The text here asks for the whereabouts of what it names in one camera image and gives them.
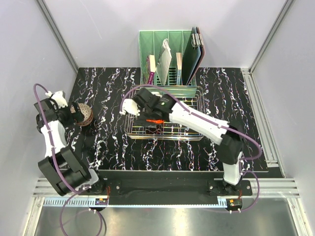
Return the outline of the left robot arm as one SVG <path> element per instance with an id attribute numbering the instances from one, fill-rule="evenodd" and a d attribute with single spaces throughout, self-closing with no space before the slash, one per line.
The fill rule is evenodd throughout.
<path id="1" fill-rule="evenodd" d="M 38 131 L 46 144 L 45 158 L 38 167 L 56 192 L 64 196 L 80 186 L 97 195 L 106 190 L 106 182 L 99 173 L 89 169 L 67 145 L 65 128 L 73 124 L 87 126 L 93 120 L 93 112 L 87 104 L 67 103 L 62 92 L 47 93 L 47 98 L 35 103 Z"/>

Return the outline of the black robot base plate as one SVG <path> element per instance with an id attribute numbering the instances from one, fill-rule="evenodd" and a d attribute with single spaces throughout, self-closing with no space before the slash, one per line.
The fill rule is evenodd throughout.
<path id="1" fill-rule="evenodd" d="M 223 181 L 223 172 L 101 170 L 99 173 L 100 179 L 110 187 L 110 196 L 123 196 L 135 191 L 194 192 L 220 197 L 252 195 L 248 180 L 241 179 L 232 186 Z"/>

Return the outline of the orange plastic bowl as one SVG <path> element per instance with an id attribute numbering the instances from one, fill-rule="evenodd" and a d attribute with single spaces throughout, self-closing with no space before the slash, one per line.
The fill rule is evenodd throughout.
<path id="1" fill-rule="evenodd" d="M 154 124 L 162 124 L 164 123 L 164 120 L 154 120 L 154 119 L 146 119 L 146 122 L 149 122 L 149 123 L 154 123 Z"/>

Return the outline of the red patterned bowl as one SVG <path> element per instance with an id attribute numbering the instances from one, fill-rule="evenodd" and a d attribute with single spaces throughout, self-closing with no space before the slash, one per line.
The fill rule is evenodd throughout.
<path id="1" fill-rule="evenodd" d="M 87 104 L 74 102 L 70 105 L 70 111 L 79 126 L 88 126 L 93 121 L 93 111 Z"/>

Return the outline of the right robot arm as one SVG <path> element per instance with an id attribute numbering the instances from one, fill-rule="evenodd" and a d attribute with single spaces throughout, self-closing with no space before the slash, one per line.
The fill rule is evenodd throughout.
<path id="1" fill-rule="evenodd" d="M 241 190 L 239 162 L 243 154 L 244 138 L 237 133 L 237 127 L 189 107 L 170 93 L 154 94 L 141 88 L 132 97 L 131 103 L 132 114 L 141 121 L 177 123 L 210 139 L 216 145 L 216 157 L 223 165 L 223 181 L 219 190 L 226 195 L 234 195 Z"/>

